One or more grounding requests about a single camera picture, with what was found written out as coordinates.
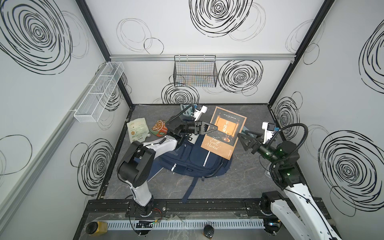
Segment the brown scroll cover book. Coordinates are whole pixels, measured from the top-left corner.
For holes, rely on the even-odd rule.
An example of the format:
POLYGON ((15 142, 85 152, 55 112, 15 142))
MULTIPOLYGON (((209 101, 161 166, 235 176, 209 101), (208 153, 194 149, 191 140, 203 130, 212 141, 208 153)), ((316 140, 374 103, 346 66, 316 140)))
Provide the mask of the brown scroll cover book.
POLYGON ((224 159, 230 160, 247 117, 216 107, 210 124, 218 129, 206 134, 201 147, 224 159))

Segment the navy blue student backpack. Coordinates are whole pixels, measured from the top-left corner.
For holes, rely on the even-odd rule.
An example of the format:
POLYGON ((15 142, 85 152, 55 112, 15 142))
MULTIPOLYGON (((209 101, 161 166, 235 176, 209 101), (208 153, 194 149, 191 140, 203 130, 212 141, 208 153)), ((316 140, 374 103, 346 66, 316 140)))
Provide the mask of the navy blue student backpack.
POLYGON ((184 140, 181 147, 155 158, 148 180, 160 172, 161 169, 173 173, 193 177, 193 181, 182 198, 186 203, 194 190, 198 180, 224 175, 232 161, 211 153, 201 147, 204 137, 199 136, 194 144, 184 140))

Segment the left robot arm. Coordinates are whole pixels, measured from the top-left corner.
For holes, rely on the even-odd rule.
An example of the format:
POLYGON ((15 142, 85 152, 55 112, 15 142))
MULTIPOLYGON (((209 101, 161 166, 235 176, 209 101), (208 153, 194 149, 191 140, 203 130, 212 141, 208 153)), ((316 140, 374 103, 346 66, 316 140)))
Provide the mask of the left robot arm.
POLYGON ((218 127, 204 122, 185 122, 174 116, 166 122, 167 134, 156 141, 141 143, 134 141, 117 167, 120 180, 130 186, 133 200, 140 207, 147 207, 153 199, 148 187, 148 177, 154 160, 179 148, 188 134, 206 135, 218 127))

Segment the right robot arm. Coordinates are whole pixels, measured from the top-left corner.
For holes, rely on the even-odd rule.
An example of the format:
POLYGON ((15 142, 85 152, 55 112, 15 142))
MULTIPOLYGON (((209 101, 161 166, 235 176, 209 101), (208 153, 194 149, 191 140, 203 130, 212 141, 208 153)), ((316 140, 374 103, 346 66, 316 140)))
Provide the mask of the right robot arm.
POLYGON ((269 172, 274 183, 287 195, 295 209, 277 191, 262 194, 260 210, 265 215, 274 215, 282 222, 295 240, 339 240, 340 236, 331 227, 312 197, 304 177, 298 170, 296 162, 300 158, 298 150, 308 137, 305 124, 292 124, 304 129, 298 144, 283 141, 276 148, 271 146, 276 136, 285 130, 281 128, 263 142, 259 133, 247 131, 239 133, 238 138, 245 151, 259 153, 271 164, 269 172))

